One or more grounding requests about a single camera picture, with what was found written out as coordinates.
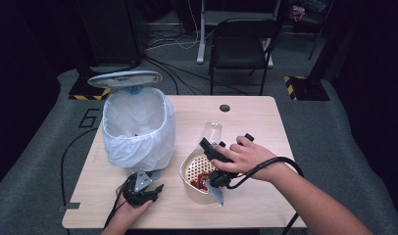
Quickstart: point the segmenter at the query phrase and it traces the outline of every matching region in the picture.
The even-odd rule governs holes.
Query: trash can
[[[175,113],[166,95],[149,84],[162,76],[149,70],[91,77],[95,87],[111,88],[102,119],[109,162],[151,171],[165,168],[175,148]]]

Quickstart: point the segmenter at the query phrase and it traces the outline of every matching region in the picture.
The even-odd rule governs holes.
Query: black cable
[[[173,82],[174,82],[174,85],[175,85],[175,92],[176,92],[176,94],[178,95],[178,86],[177,86],[177,82],[175,81],[174,77],[173,77],[167,70],[163,69],[163,67],[162,67],[160,64],[158,64],[157,62],[154,62],[154,61],[150,60],[149,57],[144,56],[144,60],[146,60],[147,62],[149,62],[149,63],[152,64],[153,66],[158,67],[159,69],[161,69],[162,71],[164,71],[165,73],[168,74],[168,76],[169,76],[169,77],[173,80]]]
[[[74,142],[76,142],[76,140],[78,140],[80,137],[84,136],[85,134],[87,134],[87,133],[89,133],[89,132],[91,132],[91,131],[97,130],[97,129],[98,129],[98,128],[93,128],[93,129],[87,130],[87,131],[81,133],[80,135],[78,135],[78,137],[75,138],[75,139],[69,144],[69,146],[66,148],[64,154],[62,155],[62,160],[61,160],[61,188],[62,188],[62,202],[63,202],[64,207],[67,206],[67,200],[66,200],[66,196],[65,196],[65,180],[64,180],[64,161],[65,161],[65,157],[66,157],[66,155],[67,155],[67,152],[68,152],[68,150],[70,149],[70,147],[72,146],[72,144],[73,144]],[[70,230],[69,230],[68,228],[67,228],[67,233],[68,233],[68,235],[71,234],[71,232],[70,232]]]
[[[121,185],[121,188],[120,188],[120,192],[117,194],[117,198],[116,198],[116,200],[114,201],[114,206],[113,206],[113,208],[111,209],[111,212],[110,212],[110,214],[108,215],[108,217],[107,217],[107,220],[105,221],[105,224],[104,224],[104,229],[108,226],[108,224],[110,223],[110,221],[111,221],[111,219],[114,217],[114,215],[116,214],[116,211],[124,204],[124,203],[126,203],[126,201],[125,202],[123,202],[119,207],[117,207],[116,208],[116,206],[117,206],[117,204],[118,204],[118,202],[119,202],[119,200],[120,200],[120,196],[121,196],[121,194],[123,193],[123,190],[124,190],[124,186],[129,182],[129,179],[131,178],[131,175],[125,180],[125,182]]]
[[[194,86],[188,84],[187,82],[183,81],[183,80],[180,78],[180,76],[178,76],[178,74],[177,74],[174,70],[171,69],[171,68],[174,68],[173,66],[168,65],[168,64],[163,63],[163,62],[160,62],[160,61],[157,61],[157,60],[155,60],[155,59],[153,59],[153,58],[151,58],[151,57],[148,57],[147,55],[146,55],[146,60],[151,60],[151,61],[153,61],[153,62],[155,62],[155,63],[160,64],[162,67],[166,68],[166,70],[168,70],[169,72],[171,72],[171,73],[172,73],[183,85],[185,85],[194,95],[196,95],[196,93],[193,91],[193,89],[195,89],[196,91],[199,91],[199,92],[202,93],[202,94],[205,94],[205,92],[203,92],[203,91],[199,90],[198,88],[196,88],[196,87],[194,87]]]
[[[175,35],[165,36],[165,33],[175,33]],[[198,35],[196,35],[194,42],[181,42],[184,39],[190,39],[191,35],[186,30],[182,30],[182,23],[179,21],[174,27],[168,30],[151,30],[148,35],[147,50],[155,47],[166,46],[165,42],[175,41],[176,44],[196,43]]]
[[[193,73],[193,72],[191,72],[191,71],[183,70],[183,69],[178,68],[178,67],[176,67],[176,66],[172,66],[172,65],[170,65],[170,64],[166,64],[166,63],[164,63],[164,62],[157,61],[156,59],[153,59],[153,58],[148,57],[148,56],[145,56],[145,57],[146,57],[147,59],[149,59],[149,60],[151,60],[151,61],[154,61],[154,62],[156,62],[156,63],[159,63],[159,64],[161,64],[161,65],[163,65],[163,66],[171,67],[171,68],[174,68],[174,69],[179,70],[179,71],[184,71],[184,72],[186,72],[186,73],[188,73],[188,74],[197,76],[197,77],[202,78],[202,79],[204,79],[204,80],[207,80],[207,81],[209,81],[209,82],[211,81],[211,79],[209,79],[209,78],[207,78],[207,77],[204,77],[204,76],[201,76],[201,75],[198,75],[198,74]],[[235,88],[235,87],[232,87],[232,86],[229,86],[229,85],[224,85],[224,86],[227,87],[227,88],[229,88],[229,89],[232,89],[232,90],[234,90],[234,91],[236,91],[236,92],[238,92],[238,93],[241,93],[241,94],[243,94],[243,95],[249,96],[249,94],[247,94],[246,92],[243,92],[243,91],[241,91],[241,90],[239,90],[239,89],[237,89],[237,88]]]
[[[257,166],[255,166],[254,168],[252,168],[251,170],[249,170],[248,172],[246,172],[245,177],[241,179],[241,181],[239,181],[237,184],[233,185],[233,186],[229,186],[227,185],[226,188],[227,189],[235,189],[237,188],[239,185],[241,185],[245,180],[247,180],[248,178],[250,178],[252,175],[254,175],[258,170],[266,168],[269,165],[275,164],[275,163],[287,163],[291,166],[293,166],[297,173],[302,176],[304,178],[304,174],[303,174],[303,170],[300,168],[300,166],[295,163],[294,161],[290,160],[289,158],[286,157],[275,157],[272,159],[269,159],[261,164],[257,164]],[[282,235],[285,235],[288,233],[288,230],[290,230],[291,226],[293,225],[293,223],[296,221],[296,219],[299,217],[298,213],[295,213],[293,215],[293,217],[290,219],[290,221],[288,222],[287,226],[285,226],[284,230],[282,231]]]

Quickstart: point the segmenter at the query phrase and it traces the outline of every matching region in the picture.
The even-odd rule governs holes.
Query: gray carpet
[[[323,81],[329,102],[292,101],[289,98],[283,77],[310,73],[322,47],[320,45],[312,61],[307,61],[312,45],[313,41],[307,36],[280,36],[264,95],[276,99],[294,158],[306,177],[352,211],[374,234],[398,234],[398,213],[382,181],[369,168],[354,142],[345,111],[330,83]],[[209,47],[204,65],[195,63],[197,48],[197,44],[190,49],[164,46],[146,53],[151,58],[207,77]],[[154,86],[165,94],[176,94],[174,81],[166,73],[146,61],[137,69],[160,72],[164,80]],[[184,82],[209,94],[208,81],[181,70],[175,71]],[[62,91],[57,104],[0,184],[0,234],[67,234],[62,226],[64,214],[59,211],[62,157],[66,153],[64,182],[68,202],[95,135],[90,130],[98,126],[104,102],[68,99],[78,78],[75,70],[66,71],[58,78]],[[194,95],[180,81],[177,84],[179,94]],[[93,119],[81,123],[85,114]],[[85,131],[89,132],[78,138]],[[71,230],[74,235],[99,233],[99,229]],[[280,228],[261,228],[264,235],[280,233]],[[289,234],[310,234],[310,230],[292,229]]]

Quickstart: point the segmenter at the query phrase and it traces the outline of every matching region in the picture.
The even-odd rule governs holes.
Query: wrist
[[[289,170],[292,169],[285,163],[274,163],[260,171],[262,171],[263,180],[266,180],[271,184],[275,184],[280,178],[284,177]]]
[[[108,226],[102,232],[102,235],[124,235],[128,229],[129,228],[125,224],[118,222],[117,218],[112,218]]]

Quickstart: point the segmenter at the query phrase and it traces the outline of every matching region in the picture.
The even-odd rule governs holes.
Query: finger
[[[239,144],[232,144],[229,146],[229,149],[237,154],[244,153],[246,147],[239,145]]]
[[[121,189],[122,189],[123,185],[120,185],[117,189],[116,189],[116,195],[119,195]]]
[[[233,163],[223,163],[218,160],[211,160],[211,165],[213,165],[214,167],[216,167],[220,170],[223,170],[223,171],[238,172],[238,169],[236,168],[236,164],[233,164]]]
[[[143,205],[141,205],[139,208],[136,208],[135,210],[139,213],[144,213],[147,212],[147,210],[150,208],[150,206],[153,204],[152,200],[149,200],[145,202]]]
[[[238,153],[231,151],[230,149],[224,148],[220,145],[217,145],[215,147],[215,150],[218,151],[220,154],[222,154],[223,156],[225,156],[228,159],[231,159],[235,162],[236,159],[238,159]]]
[[[245,136],[238,136],[238,137],[236,137],[236,143],[238,143],[238,145],[248,147],[253,142],[251,140],[247,139]]]

